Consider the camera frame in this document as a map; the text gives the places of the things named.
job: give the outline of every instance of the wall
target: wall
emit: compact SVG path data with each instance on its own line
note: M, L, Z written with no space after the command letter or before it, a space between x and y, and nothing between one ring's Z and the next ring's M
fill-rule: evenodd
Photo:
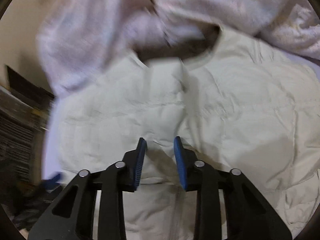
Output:
M13 0L0 20L0 84L8 87L10 66L24 78L51 92L36 50L36 33L55 0Z

